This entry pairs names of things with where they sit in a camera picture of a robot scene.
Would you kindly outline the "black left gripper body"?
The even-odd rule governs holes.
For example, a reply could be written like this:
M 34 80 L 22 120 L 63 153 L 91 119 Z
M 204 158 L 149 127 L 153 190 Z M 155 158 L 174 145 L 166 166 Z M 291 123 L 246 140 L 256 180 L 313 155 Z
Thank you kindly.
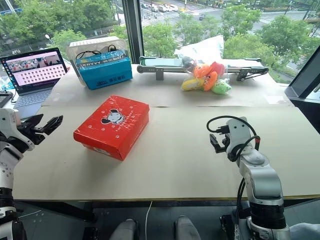
M 45 139 L 43 134 L 46 133 L 47 128 L 47 124 L 43 127 L 36 127 L 34 123 L 27 121 L 17 126 L 17 130 L 35 145 L 39 145 Z

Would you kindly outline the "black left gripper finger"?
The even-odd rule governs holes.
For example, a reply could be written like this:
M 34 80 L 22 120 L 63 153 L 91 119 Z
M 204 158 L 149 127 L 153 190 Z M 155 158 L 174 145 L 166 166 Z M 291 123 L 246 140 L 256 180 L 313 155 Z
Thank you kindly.
M 51 120 L 47 122 L 45 126 L 41 128 L 40 133 L 50 135 L 62 124 L 63 118 L 63 115 L 53 117 Z
M 25 128 L 34 128 L 36 127 L 43 118 L 43 114 L 33 115 L 23 122 Z

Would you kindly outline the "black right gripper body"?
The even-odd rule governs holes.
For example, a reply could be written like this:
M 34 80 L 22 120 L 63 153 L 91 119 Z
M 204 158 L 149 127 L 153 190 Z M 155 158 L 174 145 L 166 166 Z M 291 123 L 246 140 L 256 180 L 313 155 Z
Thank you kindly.
M 229 154 L 232 151 L 231 150 L 231 134 L 230 133 L 226 133 L 224 135 L 224 139 L 222 140 L 221 149 L 223 150 L 223 152 L 226 152 L 227 154 Z

